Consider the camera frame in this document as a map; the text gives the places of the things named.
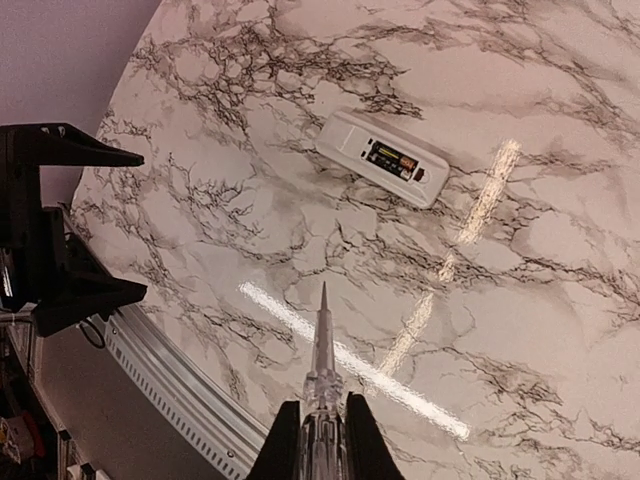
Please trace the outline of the black battery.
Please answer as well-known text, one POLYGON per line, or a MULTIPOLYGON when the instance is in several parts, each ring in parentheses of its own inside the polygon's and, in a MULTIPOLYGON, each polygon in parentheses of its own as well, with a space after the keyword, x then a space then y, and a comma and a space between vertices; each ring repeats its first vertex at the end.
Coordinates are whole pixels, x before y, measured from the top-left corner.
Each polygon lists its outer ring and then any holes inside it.
POLYGON ((374 154, 370 155, 367 160, 404 181, 411 179, 417 166, 417 162, 408 157, 395 158, 374 154))

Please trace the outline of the clear handled screwdriver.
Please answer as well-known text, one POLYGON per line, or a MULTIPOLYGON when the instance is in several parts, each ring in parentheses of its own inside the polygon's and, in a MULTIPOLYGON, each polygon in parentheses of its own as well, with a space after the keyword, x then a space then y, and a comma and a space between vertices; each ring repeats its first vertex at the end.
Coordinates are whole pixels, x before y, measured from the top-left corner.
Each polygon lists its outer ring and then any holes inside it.
POLYGON ((300 428, 299 477, 349 479, 345 425, 340 414, 344 381, 336 370, 333 320, 327 288, 321 292, 310 371, 304 385, 304 419, 300 428))

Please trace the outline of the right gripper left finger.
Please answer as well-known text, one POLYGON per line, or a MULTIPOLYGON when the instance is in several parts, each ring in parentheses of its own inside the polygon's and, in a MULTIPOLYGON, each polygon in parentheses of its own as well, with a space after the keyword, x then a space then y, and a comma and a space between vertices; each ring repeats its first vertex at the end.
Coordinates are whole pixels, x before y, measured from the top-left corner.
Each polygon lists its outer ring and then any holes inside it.
POLYGON ((293 480, 300 433, 300 402, 285 401, 271 425, 247 480, 293 480))

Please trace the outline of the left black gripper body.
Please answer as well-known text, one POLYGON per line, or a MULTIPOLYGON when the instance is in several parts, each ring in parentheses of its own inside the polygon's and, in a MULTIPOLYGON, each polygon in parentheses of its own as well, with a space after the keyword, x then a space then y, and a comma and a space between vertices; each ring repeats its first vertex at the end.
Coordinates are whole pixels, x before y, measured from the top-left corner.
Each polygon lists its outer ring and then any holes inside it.
POLYGON ((42 205, 41 168, 75 166, 69 124, 1 128, 1 308, 39 303, 64 268, 61 214, 42 205))

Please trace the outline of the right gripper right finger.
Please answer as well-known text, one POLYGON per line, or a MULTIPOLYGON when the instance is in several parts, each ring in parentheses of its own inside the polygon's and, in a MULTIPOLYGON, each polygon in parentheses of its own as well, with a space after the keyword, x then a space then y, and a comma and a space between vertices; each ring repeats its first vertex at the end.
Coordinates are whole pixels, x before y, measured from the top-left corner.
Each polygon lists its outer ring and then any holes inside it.
POLYGON ((348 394, 345 428, 350 479, 404 480, 363 395, 348 394))

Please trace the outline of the white remote control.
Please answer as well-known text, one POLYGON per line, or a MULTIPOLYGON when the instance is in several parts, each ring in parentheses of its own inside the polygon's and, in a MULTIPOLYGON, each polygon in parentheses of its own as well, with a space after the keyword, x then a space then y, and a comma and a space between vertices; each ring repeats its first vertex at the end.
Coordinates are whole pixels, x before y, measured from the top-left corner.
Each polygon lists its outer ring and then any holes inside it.
POLYGON ((435 203, 450 173, 445 152, 354 109, 331 113, 315 148, 420 209, 435 203))

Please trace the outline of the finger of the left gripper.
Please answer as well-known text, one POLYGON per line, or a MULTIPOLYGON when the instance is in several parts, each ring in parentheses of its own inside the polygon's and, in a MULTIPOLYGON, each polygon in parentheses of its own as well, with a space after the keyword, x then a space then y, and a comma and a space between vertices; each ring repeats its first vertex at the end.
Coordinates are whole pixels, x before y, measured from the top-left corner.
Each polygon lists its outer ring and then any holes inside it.
POLYGON ((38 165, 139 167, 140 154, 106 145, 67 123, 29 126, 29 152, 38 165))
POLYGON ((65 238, 66 262, 44 281, 32 319, 37 334, 52 336, 97 314, 103 320, 144 299, 147 286, 116 278, 76 234, 65 238))

